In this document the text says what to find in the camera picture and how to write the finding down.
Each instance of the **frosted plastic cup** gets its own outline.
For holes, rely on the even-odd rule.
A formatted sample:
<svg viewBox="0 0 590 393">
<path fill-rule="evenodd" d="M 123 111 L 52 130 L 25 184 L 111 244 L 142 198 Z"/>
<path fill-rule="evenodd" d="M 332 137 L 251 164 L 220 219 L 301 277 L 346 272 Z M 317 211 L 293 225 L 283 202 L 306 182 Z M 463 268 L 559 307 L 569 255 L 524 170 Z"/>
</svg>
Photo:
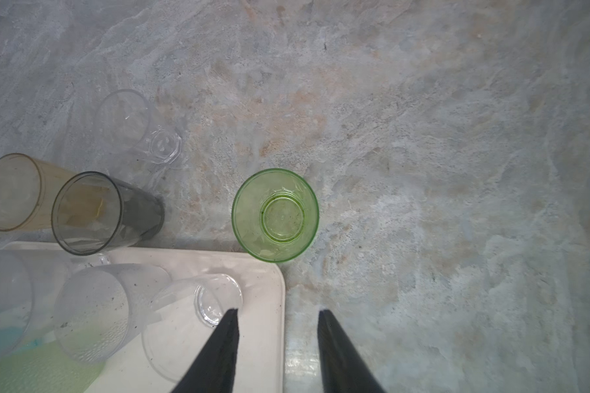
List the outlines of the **frosted plastic cup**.
<svg viewBox="0 0 590 393">
<path fill-rule="evenodd" d="M 131 152 L 154 163 L 172 162 L 181 151 L 181 137 L 141 93 L 122 89 L 102 100 L 94 131 L 110 153 Z"/>
<path fill-rule="evenodd" d="M 56 341 L 44 343 L 0 359 L 0 393 L 83 393 L 104 366 L 71 359 Z"/>
<path fill-rule="evenodd" d="M 108 359 L 142 332 L 153 296 L 170 283 L 157 266 L 91 267 L 68 280 L 55 303 L 55 336 L 74 360 Z"/>
<path fill-rule="evenodd" d="M 227 274 L 205 274 L 173 281 L 150 306 L 142 346 L 153 369 L 178 382 L 225 312 L 242 308 L 243 297 L 238 283 Z"/>
<path fill-rule="evenodd" d="M 50 228 L 55 197 L 74 175 L 21 153 L 0 158 L 0 231 Z"/>
<path fill-rule="evenodd" d="M 55 299 L 71 274 L 69 254 L 48 250 L 0 250 L 0 357 L 53 327 Z"/>
</svg>

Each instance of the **glass base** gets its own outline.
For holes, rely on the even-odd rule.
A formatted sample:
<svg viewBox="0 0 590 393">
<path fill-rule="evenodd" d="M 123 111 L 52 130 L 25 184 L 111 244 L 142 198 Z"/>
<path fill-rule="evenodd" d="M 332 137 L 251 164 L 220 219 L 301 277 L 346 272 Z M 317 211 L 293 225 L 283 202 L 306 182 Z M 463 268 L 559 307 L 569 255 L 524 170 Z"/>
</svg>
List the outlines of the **glass base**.
<svg viewBox="0 0 590 393">
<path fill-rule="evenodd" d="M 277 193 L 260 208 L 262 231 L 278 243 L 297 239 L 304 229 L 304 208 L 291 193 Z"/>
</svg>

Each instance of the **cup rim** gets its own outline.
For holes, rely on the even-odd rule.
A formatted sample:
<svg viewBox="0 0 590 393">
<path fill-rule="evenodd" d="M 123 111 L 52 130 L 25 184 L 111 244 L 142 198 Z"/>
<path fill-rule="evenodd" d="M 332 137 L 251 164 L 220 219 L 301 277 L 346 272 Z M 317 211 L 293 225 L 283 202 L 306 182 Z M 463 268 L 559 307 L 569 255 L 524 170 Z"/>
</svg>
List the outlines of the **cup rim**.
<svg viewBox="0 0 590 393">
<path fill-rule="evenodd" d="M 238 229 L 236 227 L 235 220 L 234 220 L 234 212 L 235 212 L 235 209 L 236 209 L 236 205 L 238 204 L 238 198 L 240 197 L 241 191 L 248 185 L 248 183 L 251 183 L 255 178 L 257 178 L 260 175 L 262 175 L 264 173 L 267 173 L 267 172 L 283 172 L 283 173 L 287 173 L 287 174 L 289 174 L 291 176 L 294 176 L 294 177 L 298 178 L 299 180 L 301 180 L 304 184 L 306 184 L 306 187 L 308 188 L 308 190 L 310 191 L 310 193 L 313 195 L 313 200 L 315 201 L 315 209 L 317 211 L 317 217 L 316 217 L 316 220 L 315 220 L 315 230 L 313 231 L 313 236 L 311 236 L 311 238 L 308 240 L 307 244 L 304 247 L 302 247 L 301 250 L 299 250 L 293 256 L 289 256 L 288 258 L 284 258 L 284 259 L 280 259 L 280 260 L 270 260 L 270 259 L 262 258 L 261 256 L 257 255 L 256 253 L 250 251 L 245 246 L 244 242 L 240 239 L 240 236 L 238 235 Z M 298 256 L 300 256 L 304 251 L 306 251 L 308 249 L 308 247 L 310 247 L 310 244 L 312 244 L 313 240 L 315 240 L 315 237 L 316 237 L 316 234 L 317 234 L 317 229 L 319 228 L 319 219 L 320 219 L 319 203 L 317 201 L 317 195 L 315 194 L 313 188 L 308 184 L 308 182 L 303 177 L 301 177 L 300 175 L 296 174 L 292 170 L 283 169 L 283 168 L 263 169 L 263 170 L 260 170 L 259 172 L 254 173 L 253 175 L 251 175 L 240 186 L 240 188 L 236 192 L 236 196 L 234 197 L 234 201 L 232 202 L 232 205 L 231 205 L 231 227 L 232 227 L 232 229 L 234 231 L 234 236 L 236 236 L 236 240 L 238 240 L 238 244 L 240 244 L 240 246 L 249 255 L 253 256 L 256 259 L 261 260 L 262 262 L 283 263 L 283 262 L 287 262 L 287 261 L 293 260 L 293 259 L 297 258 Z"/>
<path fill-rule="evenodd" d="M 68 244 L 63 240 L 63 238 L 60 239 L 60 237 L 57 235 L 56 226 L 58 226 L 58 223 L 57 223 L 58 210 L 59 210 L 58 201 L 60 200 L 60 197 L 63 197 L 63 195 L 68 191 L 68 188 L 70 186 L 75 184 L 79 179 L 84 178 L 84 177 L 88 177 L 88 176 L 102 176 L 102 177 L 106 178 L 114 186 L 114 188 L 116 189 L 116 193 L 118 194 L 118 201 L 120 203 L 120 214 L 118 215 L 118 222 L 116 223 L 116 227 L 115 227 L 114 231 L 110 235 L 109 239 L 107 239 L 107 241 L 105 241 L 105 243 L 102 246 L 98 247 L 97 249 L 95 249 L 93 251 L 79 252 L 77 250 L 70 248 L 68 246 Z M 108 175 L 105 175 L 102 172 L 96 172 L 95 170 L 88 170 L 86 172 L 81 172 L 79 174 L 74 175 L 61 187 L 61 189 L 59 190 L 59 193 L 57 193 L 57 196 L 55 197 L 55 202 L 53 202 L 53 209 L 52 209 L 51 215 L 50 215 L 50 224 L 51 224 L 51 227 L 53 230 L 53 236 L 55 237 L 56 242 L 59 244 L 59 246 L 61 246 L 61 248 L 63 248 L 65 251 L 69 252 L 72 255 L 88 256 L 88 255 L 94 255 L 96 253 L 101 252 L 102 250 L 105 249 L 105 247 L 107 247 L 111 243 L 112 240 L 114 240 L 116 238 L 116 235 L 118 234 L 118 231 L 120 230 L 120 224 L 123 222 L 124 215 L 125 215 L 125 201 L 123 200 L 123 196 L 120 194 L 120 190 L 118 189 L 118 185 L 116 184 L 114 179 Z"/>
<path fill-rule="evenodd" d="M 25 159 L 28 159 L 30 162 L 32 162 L 32 164 L 35 166 L 35 169 L 37 169 L 37 176 L 39 177 L 39 194 L 37 195 L 37 200 L 35 200 L 35 207 L 31 210 L 31 213 L 20 224 L 17 224 L 12 228 L 7 229 L 0 228 L 0 232 L 15 231 L 19 228 L 22 228 L 24 225 L 28 224 L 31 221 L 31 219 L 35 216 L 35 214 L 39 211 L 39 208 L 41 206 L 40 199 L 41 196 L 45 193 L 46 189 L 46 184 L 44 183 L 43 176 L 41 175 L 41 169 L 39 168 L 39 165 L 37 165 L 37 163 L 35 162 L 34 158 L 24 153 L 9 153 L 0 157 L 0 161 L 6 159 L 9 156 L 24 157 Z"/>
<path fill-rule="evenodd" d="M 151 104 L 151 101 L 149 101 L 148 99 L 146 99 L 141 92 L 137 91 L 137 90 L 133 90 L 133 89 L 120 89 L 120 90 L 116 90 L 116 91 L 112 91 L 111 93 L 109 93 L 105 98 L 102 99 L 101 103 L 99 104 L 99 106 L 96 108 L 96 112 L 94 113 L 94 124 L 93 124 L 93 129 L 94 132 L 97 133 L 97 126 L 99 125 L 99 123 L 101 122 L 100 118 L 99 118 L 99 113 L 101 112 L 101 108 L 103 105 L 105 105 L 105 102 L 111 98 L 112 96 L 117 96 L 119 93 L 134 93 L 136 94 L 138 97 L 142 98 L 142 101 L 144 101 L 145 106 L 148 109 L 148 122 L 147 122 L 147 127 L 144 129 L 144 133 L 142 134 L 142 137 L 140 137 L 140 140 L 132 146 L 132 148 L 135 148 L 135 146 L 140 145 L 142 142 L 144 142 L 145 138 L 147 137 L 147 131 L 151 128 L 151 123 L 153 122 L 153 105 Z"/>
</svg>

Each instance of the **plastic cup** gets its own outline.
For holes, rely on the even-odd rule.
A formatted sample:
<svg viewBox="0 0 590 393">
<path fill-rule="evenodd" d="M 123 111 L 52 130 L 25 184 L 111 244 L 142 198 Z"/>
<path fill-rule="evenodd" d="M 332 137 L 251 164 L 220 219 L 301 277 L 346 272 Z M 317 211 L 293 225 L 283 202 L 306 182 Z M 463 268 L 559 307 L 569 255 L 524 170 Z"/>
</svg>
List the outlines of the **plastic cup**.
<svg viewBox="0 0 590 393">
<path fill-rule="evenodd" d="M 240 287 L 227 274 L 173 281 L 153 298 L 142 333 L 149 363 L 165 379 L 178 382 L 225 312 L 242 306 Z"/>
<path fill-rule="evenodd" d="M 97 363 L 142 332 L 153 296 L 170 283 L 157 266 L 137 263 L 75 273 L 55 303 L 55 336 L 74 360 Z"/>
<path fill-rule="evenodd" d="M 0 357 L 52 330 L 55 299 L 70 277 L 63 251 L 0 250 Z"/>
<path fill-rule="evenodd" d="M 285 262 L 312 243 L 319 224 L 313 189 L 286 169 L 265 169 L 248 178 L 231 208 L 240 245 L 264 262 Z"/>
<path fill-rule="evenodd" d="M 0 393 L 83 393 L 105 363 L 72 360 L 54 341 L 0 359 Z"/>
<path fill-rule="evenodd" d="M 59 191 L 52 212 L 55 239 L 81 256 L 148 240 L 162 225 L 161 201 L 100 172 L 72 177 Z"/>
<path fill-rule="evenodd" d="M 94 130 L 112 153 L 132 152 L 154 163 L 173 161 L 181 151 L 181 137 L 139 92 L 114 91 L 96 110 Z"/>
<path fill-rule="evenodd" d="M 0 232 L 50 228 L 55 197 L 74 175 L 21 153 L 0 158 Z"/>
</svg>

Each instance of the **marble countertop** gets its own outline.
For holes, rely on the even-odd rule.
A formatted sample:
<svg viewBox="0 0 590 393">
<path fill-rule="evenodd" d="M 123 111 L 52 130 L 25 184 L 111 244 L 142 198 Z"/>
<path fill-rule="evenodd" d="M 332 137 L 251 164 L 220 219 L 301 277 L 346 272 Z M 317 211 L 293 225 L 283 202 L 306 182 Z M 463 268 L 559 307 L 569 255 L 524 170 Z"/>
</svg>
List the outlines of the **marble countertop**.
<svg viewBox="0 0 590 393">
<path fill-rule="evenodd" d="M 121 88 L 180 130 L 169 167 L 102 153 Z M 322 307 L 388 392 L 590 392 L 590 0 L 0 0 L 9 152 L 161 196 L 149 247 L 241 251 L 244 179 L 302 175 L 287 393 L 322 391 Z"/>
</svg>

